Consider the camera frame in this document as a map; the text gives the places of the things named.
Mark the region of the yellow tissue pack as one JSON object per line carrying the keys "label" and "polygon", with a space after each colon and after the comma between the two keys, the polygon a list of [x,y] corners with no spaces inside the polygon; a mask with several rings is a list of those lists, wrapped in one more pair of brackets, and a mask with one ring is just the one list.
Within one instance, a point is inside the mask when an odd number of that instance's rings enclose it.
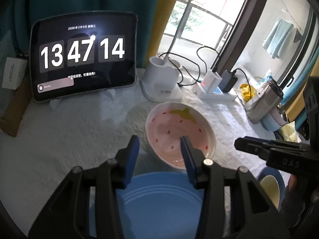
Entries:
{"label": "yellow tissue pack", "polygon": [[287,123],[279,129],[279,134],[283,137],[284,141],[288,142],[301,142],[298,132],[295,129],[295,122]]}

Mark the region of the tablet showing clock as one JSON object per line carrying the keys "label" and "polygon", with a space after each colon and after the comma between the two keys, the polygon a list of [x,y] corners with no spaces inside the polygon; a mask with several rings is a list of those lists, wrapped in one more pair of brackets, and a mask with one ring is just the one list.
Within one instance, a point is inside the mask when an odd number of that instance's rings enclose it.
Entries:
{"label": "tablet showing clock", "polygon": [[131,12],[113,11],[37,21],[29,53],[35,101],[135,84],[137,23]]}

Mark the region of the brown cardboard box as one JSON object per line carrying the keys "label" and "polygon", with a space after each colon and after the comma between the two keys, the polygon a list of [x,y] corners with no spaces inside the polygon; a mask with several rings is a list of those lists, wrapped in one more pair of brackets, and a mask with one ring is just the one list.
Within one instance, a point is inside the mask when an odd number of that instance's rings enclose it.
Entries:
{"label": "brown cardboard box", "polygon": [[21,120],[32,98],[30,78],[25,77],[1,117],[1,130],[16,137]]}

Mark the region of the white power strip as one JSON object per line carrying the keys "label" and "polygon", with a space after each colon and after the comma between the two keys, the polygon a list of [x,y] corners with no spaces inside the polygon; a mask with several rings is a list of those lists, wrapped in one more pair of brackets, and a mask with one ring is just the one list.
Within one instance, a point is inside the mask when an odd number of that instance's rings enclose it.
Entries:
{"label": "white power strip", "polygon": [[234,90],[231,90],[232,93],[224,93],[219,87],[216,87],[213,93],[207,93],[199,83],[195,85],[193,92],[202,100],[234,101],[237,98],[237,94]]}

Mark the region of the teal curtain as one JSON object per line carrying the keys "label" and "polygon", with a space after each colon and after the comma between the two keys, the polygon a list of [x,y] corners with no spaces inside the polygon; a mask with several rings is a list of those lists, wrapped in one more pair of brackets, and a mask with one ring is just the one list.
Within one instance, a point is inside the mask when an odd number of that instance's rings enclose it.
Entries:
{"label": "teal curtain", "polygon": [[147,54],[158,0],[1,0],[1,66],[29,51],[31,27],[51,16],[81,11],[133,12],[138,16],[137,67]]}

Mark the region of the white desk lamp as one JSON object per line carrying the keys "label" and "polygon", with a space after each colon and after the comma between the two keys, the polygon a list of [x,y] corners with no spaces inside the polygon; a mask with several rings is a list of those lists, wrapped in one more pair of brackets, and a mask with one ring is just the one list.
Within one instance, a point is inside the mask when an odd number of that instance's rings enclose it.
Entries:
{"label": "white desk lamp", "polygon": [[165,52],[164,58],[152,56],[149,58],[145,73],[141,78],[141,87],[146,98],[154,102],[179,101],[182,98],[181,83],[179,77],[183,77],[181,69],[169,62],[168,56],[172,54],[172,48],[179,34],[187,22],[188,13],[191,11],[192,0],[187,5],[179,21],[170,47]]}

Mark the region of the white pink strawberry bowl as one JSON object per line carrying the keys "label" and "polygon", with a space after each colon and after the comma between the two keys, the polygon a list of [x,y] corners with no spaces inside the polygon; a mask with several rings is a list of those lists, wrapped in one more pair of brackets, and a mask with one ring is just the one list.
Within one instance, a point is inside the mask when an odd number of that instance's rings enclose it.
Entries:
{"label": "white pink strawberry bowl", "polygon": [[205,157],[212,158],[216,150],[214,130],[202,114],[177,102],[156,105],[146,119],[146,138],[156,156],[172,168],[185,170],[180,149],[182,136]]}

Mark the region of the light blue bowl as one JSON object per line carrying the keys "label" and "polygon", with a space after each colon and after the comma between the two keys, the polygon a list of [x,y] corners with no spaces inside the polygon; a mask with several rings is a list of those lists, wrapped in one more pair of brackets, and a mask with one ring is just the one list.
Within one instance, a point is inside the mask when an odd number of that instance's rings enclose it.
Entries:
{"label": "light blue bowl", "polygon": [[268,131],[277,131],[282,126],[288,123],[287,119],[282,118],[282,115],[279,114],[279,120],[277,121],[276,118],[273,117],[271,113],[268,113],[262,120],[262,126]]}

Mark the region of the blue plate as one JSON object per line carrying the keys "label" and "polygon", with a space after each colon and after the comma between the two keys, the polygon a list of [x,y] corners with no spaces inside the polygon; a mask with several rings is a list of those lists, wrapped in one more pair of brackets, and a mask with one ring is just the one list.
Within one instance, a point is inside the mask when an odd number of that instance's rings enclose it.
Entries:
{"label": "blue plate", "polygon": [[203,191],[187,175],[137,175],[116,193],[124,238],[195,238]]}

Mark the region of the steel electric cooker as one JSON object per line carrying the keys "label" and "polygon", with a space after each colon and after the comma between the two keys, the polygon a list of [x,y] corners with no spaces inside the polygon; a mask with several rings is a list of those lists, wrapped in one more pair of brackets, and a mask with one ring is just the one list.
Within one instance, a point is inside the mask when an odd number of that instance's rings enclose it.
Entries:
{"label": "steel electric cooker", "polygon": [[260,122],[282,99],[282,89],[275,80],[269,78],[262,83],[256,94],[245,103],[248,119],[253,124]]}

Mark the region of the beige bowl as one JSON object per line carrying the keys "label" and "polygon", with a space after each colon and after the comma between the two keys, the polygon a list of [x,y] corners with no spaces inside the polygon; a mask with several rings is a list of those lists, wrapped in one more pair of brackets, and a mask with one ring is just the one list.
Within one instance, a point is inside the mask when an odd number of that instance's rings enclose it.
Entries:
{"label": "beige bowl", "polygon": [[280,204],[280,188],[275,177],[272,175],[265,176],[260,181],[260,185],[270,198],[275,208],[278,209]]}

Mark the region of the black power adapter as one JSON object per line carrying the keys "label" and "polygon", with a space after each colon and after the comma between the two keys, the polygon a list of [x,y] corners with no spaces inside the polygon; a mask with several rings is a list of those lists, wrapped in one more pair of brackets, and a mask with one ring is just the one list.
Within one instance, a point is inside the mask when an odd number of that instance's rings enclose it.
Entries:
{"label": "black power adapter", "polygon": [[238,80],[238,77],[235,75],[236,71],[225,70],[221,76],[222,80],[219,84],[219,88],[222,92],[229,92],[235,85]]}

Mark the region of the small white box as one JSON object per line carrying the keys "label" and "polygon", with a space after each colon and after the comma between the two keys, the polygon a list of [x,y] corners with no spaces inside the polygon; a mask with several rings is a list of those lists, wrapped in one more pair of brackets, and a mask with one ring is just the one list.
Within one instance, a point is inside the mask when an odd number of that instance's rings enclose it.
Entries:
{"label": "small white box", "polygon": [[16,90],[25,75],[27,60],[7,57],[3,73],[2,88]]}

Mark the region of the white knitted tablecloth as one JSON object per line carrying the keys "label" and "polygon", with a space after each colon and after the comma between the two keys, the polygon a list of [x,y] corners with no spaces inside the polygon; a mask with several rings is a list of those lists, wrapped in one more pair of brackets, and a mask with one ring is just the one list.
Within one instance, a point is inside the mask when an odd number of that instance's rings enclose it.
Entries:
{"label": "white knitted tablecloth", "polygon": [[[265,162],[234,148],[239,137],[274,140],[263,126],[252,124],[238,98],[202,101],[183,88],[182,103],[200,112],[215,132],[213,160],[231,169],[246,166],[257,177]],[[145,125],[157,105],[143,94],[139,80],[113,93],[99,91],[62,98],[57,109],[49,102],[31,100],[14,138],[1,133],[1,201],[24,235],[59,183],[74,166],[99,166],[126,147],[130,137],[140,138],[134,175],[175,171],[149,146]]]}

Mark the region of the hanging light blue towel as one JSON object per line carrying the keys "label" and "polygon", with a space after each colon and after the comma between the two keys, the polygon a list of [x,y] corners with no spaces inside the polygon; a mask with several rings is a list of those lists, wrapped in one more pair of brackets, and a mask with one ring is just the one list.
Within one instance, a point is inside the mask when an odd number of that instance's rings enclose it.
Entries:
{"label": "hanging light blue towel", "polygon": [[282,59],[289,45],[294,24],[283,18],[277,18],[273,28],[264,40],[262,46],[271,59]]}

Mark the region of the large blue bowl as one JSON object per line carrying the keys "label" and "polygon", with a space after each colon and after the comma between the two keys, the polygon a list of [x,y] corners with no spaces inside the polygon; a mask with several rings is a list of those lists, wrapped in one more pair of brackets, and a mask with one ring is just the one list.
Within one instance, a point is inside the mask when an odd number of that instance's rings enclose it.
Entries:
{"label": "large blue bowl", "polygon": [[265,167],[258,175],[257,180],[275,208],[280,210],[286,188],[280,172],[271,167]]}

